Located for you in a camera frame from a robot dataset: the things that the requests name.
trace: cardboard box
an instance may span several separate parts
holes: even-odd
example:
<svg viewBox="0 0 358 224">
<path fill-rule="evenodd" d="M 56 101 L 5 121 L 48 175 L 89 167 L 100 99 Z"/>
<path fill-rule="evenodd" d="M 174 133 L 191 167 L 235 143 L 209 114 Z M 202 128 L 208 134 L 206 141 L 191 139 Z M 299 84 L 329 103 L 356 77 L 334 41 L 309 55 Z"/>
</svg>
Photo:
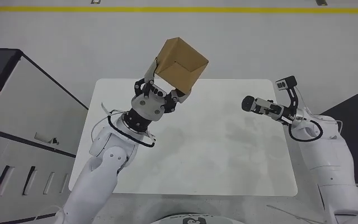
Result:
<svg viewBox="0 0 358 224">
<path fill-rule="evenodd" d="M 190 92 L 209 62 L 181 38 L 168 39 L 157 60 L 155 73 L 184 94 Z"/>
</svg>

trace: white tabletop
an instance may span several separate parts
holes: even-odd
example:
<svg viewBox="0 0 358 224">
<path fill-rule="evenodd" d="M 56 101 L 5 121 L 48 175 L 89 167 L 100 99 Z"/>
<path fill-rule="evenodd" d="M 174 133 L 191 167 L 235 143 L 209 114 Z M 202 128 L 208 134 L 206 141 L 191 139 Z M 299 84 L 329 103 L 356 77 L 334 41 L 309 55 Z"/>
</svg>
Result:
<svg viewBox="0 0 358 224">
<path fill-rule="evenodd" d="M 69 182 L 91 157 L 92 127 L 109 110 L 129 110 L 134 79 L 96 83 Z M 156 84 L 170 90 L 169 84 Z M 295 196 L 297 185 L 282 125 L 241 109 L 247 95 L 276 101 L 269 80 L 198 80 L 190 97 L 149 126 L 154 148 L 139 146 L 114 193 Z"/>
</svg>

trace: white robotic arm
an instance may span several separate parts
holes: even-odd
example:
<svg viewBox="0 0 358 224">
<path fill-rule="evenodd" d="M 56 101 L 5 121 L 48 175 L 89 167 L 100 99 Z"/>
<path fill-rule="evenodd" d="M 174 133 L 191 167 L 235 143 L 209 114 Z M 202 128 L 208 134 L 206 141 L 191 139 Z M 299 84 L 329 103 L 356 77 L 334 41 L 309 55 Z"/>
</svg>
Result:
<svg viewBox="0 0 358 224">
<path fill-rule="evenodd" d="M 155 59 L 145 78 L 134 85 L 132 108 L 112 123 L 108 115 L 105 127 L 93 140 L 91 157 L 79 175 L 63 207 L 56 214 L 55 224 L 89 224 L 105 205 L 117 185 L 117 175 L 134 159 L 139 144 L 153 147 L 155 137 L 148 132 L 151 122 L 160 120 L 164 113 L 175 110 L 177 102 L 188 97 L 178 89 L 169 94 L 154 84 Z M 152 144 L 143 142 L 147 136 Z"/>
<path fill-rule="evenodd" d="M 279 80 L 276 85 L 279 90 L 287 90 L 291 98 L 288 108 L 273 101 L 247 96 L 242 102 L 242 109 L 265 114 L 288 125 L 290 137 L 299 142 L 304 162 L 317 182 L 328 223 L 357 224 L 358 188 L 354 179 L 354 163 L 346 141 L 338 131 L 337 122 L 328 116 L 312 115 L 307 108 L 298 109 L 294 76 Z"/>
</svg>

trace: metal cabinet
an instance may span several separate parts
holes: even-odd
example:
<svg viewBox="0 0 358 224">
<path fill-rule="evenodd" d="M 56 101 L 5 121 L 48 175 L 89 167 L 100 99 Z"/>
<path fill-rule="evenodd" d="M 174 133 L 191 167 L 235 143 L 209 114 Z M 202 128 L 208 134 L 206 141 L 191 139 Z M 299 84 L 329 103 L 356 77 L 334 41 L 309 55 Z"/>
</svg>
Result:
<svg viewBox="0 0 358 224">
<path fill-rule="evenodd" d="M 87 110 L 22 51 L 0 49 L 0 223 L 67 200 Z"/>
</svg>

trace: yellow line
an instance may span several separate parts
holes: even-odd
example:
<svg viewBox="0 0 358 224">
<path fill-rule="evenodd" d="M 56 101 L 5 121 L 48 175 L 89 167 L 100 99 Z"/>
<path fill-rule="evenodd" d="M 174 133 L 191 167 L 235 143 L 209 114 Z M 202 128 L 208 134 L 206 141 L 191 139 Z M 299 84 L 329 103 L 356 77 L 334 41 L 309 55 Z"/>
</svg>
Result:
<svg viewBox="0 0 358 224">
<path fill-rule="evenodd" d="M 0 6 L 0 12 L 198 12 L 268 14 L 358 14 L 358 8 Z"/>
</svg>

